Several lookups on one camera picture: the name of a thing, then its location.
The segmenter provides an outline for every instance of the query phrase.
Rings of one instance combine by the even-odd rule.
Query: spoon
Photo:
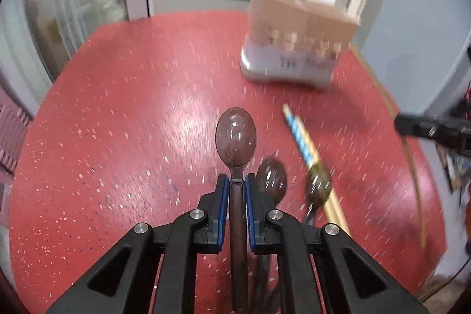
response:
[[[309,201],[309,209],[304,222],[314,225],[316,211],[324,205],[332,190],[330,174],[326,167],[319,161],[309,168],[304,184],[306,198]]]
[[[247,220],[243,170],[255,152],[257,133],[249,113],[232,107],[216,126],[216,150],[231,172],[229,187],[229,236],[231,252],[232,309],[248,309]]]
[[[275,205],[278,205],[286,194],[286,180],[283,164],[274,157],[267,157],[258,167],[258,190],[267,193]]]
[[[267,193],[275,203],[283,199],[287,189],[287,177],[284,166],[274,157],[267,157],[257,170],[258,190]],[[257,266],[253,277],[252,299],[250,314],[263,314],[268,293],[268,274],[270,270],[270,255],[261,255],[257,258]]]

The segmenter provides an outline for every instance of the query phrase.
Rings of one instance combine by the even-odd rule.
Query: red object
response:
[[[306,169],[281,112],[306,127],[331,169],[353,238],[412,292],[446,244],[439,198],[412,141],[427,246],[419,244],[414,187],[380,96],[348,52],[325,92],[254,84],[239,68],[246,14],[181,12],[101,26],[66,65],[26,137],[10,212],[20,298],[43,313],[136,222],[162,225],[194,208],[228,173],[214,144],[216,122],[241,106],[257,149],[281,160],[288,191],[279,207],[306,214]],[[318,221],[323,225],[324,219]],[[200,256],[196,313],[230,313],[229,243]],[[250,270],[254,260],[249,256]]]
[[[23,109],[0,87],[0,164],[8,171],[15,171],[18,164],[28,124],[29,117]],[[0,182],[4,182],[3,178],[0,176]]]

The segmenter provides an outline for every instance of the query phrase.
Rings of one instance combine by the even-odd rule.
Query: cable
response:
[[[468,258],[468,260],[465,262],[465,264],[463,266],[461,266],[460,270],[458,270],[456,272],[456,274],[451,277],[448,281],[446,281],[443,285],[441,285],[440,287],[436,288],[434,291],[426,294],[424,297],[420,298],[419,299],[419,302],[420,303],[424,303],[427,299],[431,298],[432,296],[434,296],[435,294],[437,294],[440,290],[442,290],[446,285],[448,285],[451,281],[453,281],[456,277],[458,277],[458,274],[461,273],[463,271],[463,269],[466,267],[466,265],[468,264],[468,262],[471,260],[471,257]]]
[[[363,69],[366,71],[368,76],[370,77],[371,81],[373,82],[374,87],[378,91],[383,101],[384,106],[388,114],[390,115],[391,119],[394,120],[396,118],[397,112],[399,111],[399,107],[395,104],[392,96],[388,93],[383,83],[380,82],[376,74],[374,73],[373,69],[370,67],[366,59],[361,54],[360,50],[355,44],[352,44],[351,50],[356,56],[358,62],[361,64]],[[417,168],[415,166],[414,157],[411,153],[411,149],[405,137],[401,137],[401,145],[406,155],[407,166],[409,167],[409,172],[411,174],[412,182],[414,185],[415,191],[415,199],[417,201],[417,210],[419,213],[419,228],[420,228],[420,246],[425,247],[427,243],[427,233],[425,232],[425,219],[423,214],[423,203],[422,203],[422,196],[420,193],[420,185],[419,185],[419,178],[417,175]]]

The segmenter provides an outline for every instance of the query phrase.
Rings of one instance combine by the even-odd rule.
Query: handle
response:
[[[243,180],[231,180],[229,197],[229,236],[231,249],[232,309],[247,311],[247,220]]]
[[[353,54],[356,56],[356,59],[359,61],[359,63],[363,67],[363,69],[366,71],[366,73],[368,73],[368,76],[370,77],[371,81],[373,81],[373,85],[378,91],[378,93],[380,94],[383,104],[389,116],[391,117],[391,119],[394,120],[397,115],[398,107],[395,104],[392,96],[388,93],[384,84],[380,82],[380,80],[378,79],[378,77],[373,72],[372,68],[370,67],[370,65],[367,63],[367,61],[362,56],[361,52],[359,52],[358,48],[354,44],[352,45],[351,50]],[[415,167],[414,158],[412,156],[411,149],[405,137],[401,138],[401,145],[402,145],[404,154],[406,155],[407,165],[409,167],[411,179],[414,184],[415,198],[417,200],[417,210],[419,212],[420,245],[422,248],[424,248],[426,244],[426,240],[427,240],[427,233],[425,232],[425,219],[423,216],[422,195],[420,192],[417,168]]]
[[[253,276],[252,298],[249,314],[264,314],[265,299],[268,294],[268,275],[270,272],[271,255],[259,255]]]

